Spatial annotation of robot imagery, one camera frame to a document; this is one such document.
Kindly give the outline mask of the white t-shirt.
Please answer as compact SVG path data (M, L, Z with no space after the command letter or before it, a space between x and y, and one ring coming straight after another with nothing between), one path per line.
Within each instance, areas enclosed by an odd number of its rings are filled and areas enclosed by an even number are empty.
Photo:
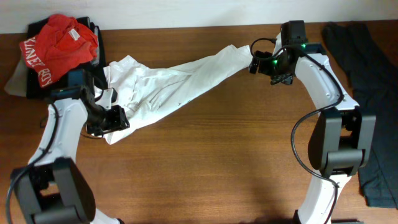
M217 54L170 68L149 68L130 55L104 67L106 82L118 93L130 127L105 134L108 144L153 124L249 66L248 45L228 45Z

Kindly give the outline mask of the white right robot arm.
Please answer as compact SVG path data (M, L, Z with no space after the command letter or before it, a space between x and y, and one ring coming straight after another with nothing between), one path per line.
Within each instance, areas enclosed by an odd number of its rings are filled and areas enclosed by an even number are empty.
M301 117L290 134L297 162L312 176L291 222L331 223L344 186L368 163L376 116L346 92L322 44L308 41L304 21L283 23L278 36L269 42L274 44L273 52L251 52L250 73L269 76L271 85L291 85L297 78L315 105L315 111ZM295 134L314 115L318 119L308 142L310 165L306 166L295 147Z

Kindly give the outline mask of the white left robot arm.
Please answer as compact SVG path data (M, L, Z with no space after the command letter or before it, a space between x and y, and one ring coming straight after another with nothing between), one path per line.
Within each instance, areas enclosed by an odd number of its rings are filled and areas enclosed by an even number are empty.
M81 130L92 137L129 127L115 105L115 89L95 97L95 79L83 69L67 73L67 85L49 95L47 123L40 144L25 167L14 169L6 196L7 222L15 195L27 223L122 223L96 207L90 186L76 166Z

